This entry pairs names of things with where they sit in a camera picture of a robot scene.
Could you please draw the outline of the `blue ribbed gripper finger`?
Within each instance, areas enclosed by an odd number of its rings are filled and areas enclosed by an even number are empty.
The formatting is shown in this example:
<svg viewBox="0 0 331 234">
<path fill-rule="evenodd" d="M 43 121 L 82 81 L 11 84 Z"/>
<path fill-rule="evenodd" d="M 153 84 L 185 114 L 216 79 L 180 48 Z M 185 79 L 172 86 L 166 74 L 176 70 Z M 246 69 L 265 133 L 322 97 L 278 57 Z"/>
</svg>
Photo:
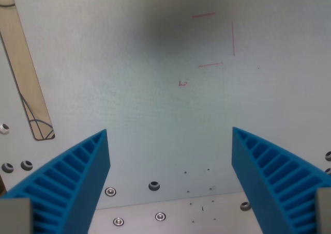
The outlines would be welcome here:
<svg viewBox="0 0 331 234">
<path fill-rule="evenodd" d="M 232 166 L 263 233 L 317 233 L 315 194 L 330 175 L 237 127 Z"/>
<path fill-rule="evenodd" d="M 34 171 L 4 198 L 31 201 L 34 233 L 87 233 L 110 167 L 102 130 Z"/>
</svg>

